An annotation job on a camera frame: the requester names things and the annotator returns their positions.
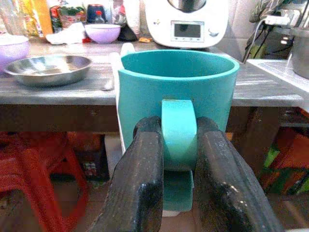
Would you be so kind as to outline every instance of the teal cup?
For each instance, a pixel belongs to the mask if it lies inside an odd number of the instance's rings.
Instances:
[[[164,150],[164,210],[192,206],[197,162],[196,118],[214,120],[225,131],[238,62],[190,50],[154,50],[121,58],[118,116],[125,147],[139,120],[161,117]]]

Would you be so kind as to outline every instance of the white kitchen appliance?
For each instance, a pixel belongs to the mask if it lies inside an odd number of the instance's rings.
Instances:
[[[188,9],[190,1],[195,4]],[[154,41],[169,47],[213,46],[223,38],[228,23],[228,0],[146,0],[145,11]]]

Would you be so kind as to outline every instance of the metal pot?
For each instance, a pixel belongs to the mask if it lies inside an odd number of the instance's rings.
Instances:
[[[176,9],[189,13],[201,9],[206,0],[168,0],[169,3]]]
[[[293,70],[309,79],[309,28],[295,28],[291,34],[295,36],[292,50]]]

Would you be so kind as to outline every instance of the appliance display screen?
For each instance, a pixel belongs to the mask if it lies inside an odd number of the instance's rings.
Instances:
[[[201,37],[201,25],[175,24],[175,37]]]

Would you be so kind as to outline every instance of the white plug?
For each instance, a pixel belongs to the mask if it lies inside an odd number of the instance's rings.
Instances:
[[[267,25],[286,26],[289,23],[290,23],[290,18],[288,18],[288,17],[268,15],[265,18],[265,24],[267,24]]]

